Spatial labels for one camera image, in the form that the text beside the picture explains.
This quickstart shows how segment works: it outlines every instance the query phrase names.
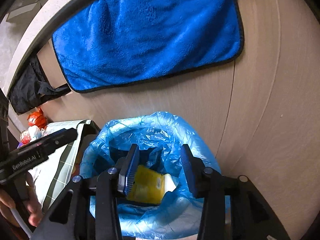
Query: white curved edge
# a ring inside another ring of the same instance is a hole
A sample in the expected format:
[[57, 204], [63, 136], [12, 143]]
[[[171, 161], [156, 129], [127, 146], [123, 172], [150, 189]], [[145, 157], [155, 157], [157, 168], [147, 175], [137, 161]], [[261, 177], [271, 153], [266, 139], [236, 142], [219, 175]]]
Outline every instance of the white curved edge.
[[71, 1], [72, 0], [48, 0], [32, 20], [13, 54], [3, 88], [3, 93], [6, 96], [8, 96], [15, 75], [31, 53], [38, 38], [41, 37], [41, 34], [50, 24], [50, 20], [57, 16], [63, 7]]

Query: yellow package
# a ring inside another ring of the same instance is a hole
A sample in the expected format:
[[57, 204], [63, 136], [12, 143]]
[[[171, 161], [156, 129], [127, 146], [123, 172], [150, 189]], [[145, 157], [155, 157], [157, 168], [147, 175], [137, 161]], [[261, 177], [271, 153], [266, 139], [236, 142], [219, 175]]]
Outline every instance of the yellow package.
[[160, 204], [164, 196], [164, 176], [139, 165], [127, 200]]

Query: wooden surface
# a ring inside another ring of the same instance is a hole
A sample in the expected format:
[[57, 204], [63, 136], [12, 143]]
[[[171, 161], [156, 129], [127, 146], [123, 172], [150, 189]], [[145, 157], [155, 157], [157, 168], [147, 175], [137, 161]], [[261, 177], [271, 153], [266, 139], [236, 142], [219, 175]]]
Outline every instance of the wooden surface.
[[[182, 116], [224, 174], [245, 174], [300, 239], [320, 209], [320, 25], [304, 0], [238, 0], [245, 48], [230, 64], [88, 94], [42, 108], [52, 121], [169, 111]], [[65, 83], [52, 45], [38, 58], [53, 86]], [[28, 113], [19, 116], [26, 124]]]

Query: blue towel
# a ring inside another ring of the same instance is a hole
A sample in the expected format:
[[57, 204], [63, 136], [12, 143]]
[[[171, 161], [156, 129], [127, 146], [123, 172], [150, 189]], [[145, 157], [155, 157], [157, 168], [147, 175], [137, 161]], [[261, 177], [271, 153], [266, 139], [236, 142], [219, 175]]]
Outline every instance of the blue towel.
[[80, 93], [225, 63], [243, 40], [236, 0], [96, 0], [52, 35]]

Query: bin liner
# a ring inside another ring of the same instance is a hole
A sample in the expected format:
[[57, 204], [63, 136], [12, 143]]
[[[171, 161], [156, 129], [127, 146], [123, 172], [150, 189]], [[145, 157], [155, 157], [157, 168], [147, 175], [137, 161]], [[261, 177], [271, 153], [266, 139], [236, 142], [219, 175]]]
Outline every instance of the bin liner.
[[[177, 239], [198, 233], [203, 199], [195, 199], [188, 190], [180, 160], [182, 144], [204, 165], [220, 171], [212, 152], [197, 132], [181, 117], [155, 112], [135, 118], [111, 120], [84, 152], [80, 175], [89, 178], [115, 165], [131, 144], [137, 143], [140, 164], [161, 174], [169, 173], [179, 181], [173, 192], [167, 192], [159, 206], [137, 206], [118, 203], [123, 236], [143, 239]], [[226, 198], [226, 208], [230, 205]], [[95, 197], [90, 201], [95, 216]]]

